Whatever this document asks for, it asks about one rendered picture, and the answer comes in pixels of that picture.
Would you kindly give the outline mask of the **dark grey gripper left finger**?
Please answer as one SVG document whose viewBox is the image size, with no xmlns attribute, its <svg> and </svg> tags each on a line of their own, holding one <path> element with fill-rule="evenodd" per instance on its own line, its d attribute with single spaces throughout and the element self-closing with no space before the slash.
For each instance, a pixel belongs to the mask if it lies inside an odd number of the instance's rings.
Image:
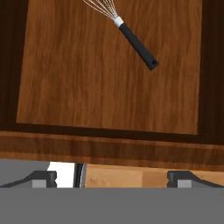
<svg viewBox="0 0 224 224">
<path fill-rule="evenodd" d="M 56 188 L 56 171 L 34 171 L 20 180 L 0 185 L 0 188 Z"/>
</svg>

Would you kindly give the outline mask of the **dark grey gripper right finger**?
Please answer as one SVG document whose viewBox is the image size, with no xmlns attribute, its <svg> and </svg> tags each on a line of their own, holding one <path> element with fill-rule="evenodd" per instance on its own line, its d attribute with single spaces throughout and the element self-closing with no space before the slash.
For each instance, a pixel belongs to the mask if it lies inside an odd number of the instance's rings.
<svg viewBox="0 0 224 224">
<path fill-rule="evenodd" d="M 201 179 L 190 171 L 168 171 L 167 178 L 168 188 L 224 188 L 224 185 Z"/>
</svg>

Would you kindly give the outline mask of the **open wooden drawer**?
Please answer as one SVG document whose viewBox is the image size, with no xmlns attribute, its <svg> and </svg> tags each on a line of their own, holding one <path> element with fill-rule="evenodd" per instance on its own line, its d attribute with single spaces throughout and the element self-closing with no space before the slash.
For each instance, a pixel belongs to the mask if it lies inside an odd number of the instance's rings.
<svg viewBox="0 0 224 224">
<path fill-rule="evenodd" d="M 114 0 L 149 69 L 83 0 L 0 0 L 0 158 L 224 172 L 224 0 Z"/>
</svg>

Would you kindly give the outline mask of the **white appliance with dark edge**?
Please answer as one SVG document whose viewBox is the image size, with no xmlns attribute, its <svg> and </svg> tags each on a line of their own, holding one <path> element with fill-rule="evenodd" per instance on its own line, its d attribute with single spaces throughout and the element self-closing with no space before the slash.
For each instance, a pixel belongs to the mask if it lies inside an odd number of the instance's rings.
<svg viewBox="0 0 224 224">
<path fill-rule="evenodd" d="M 56 171 L 58 188 L 84 188 L 87 166 L 82 163 L 51 162 L 49 171 Z"/>
</svg>

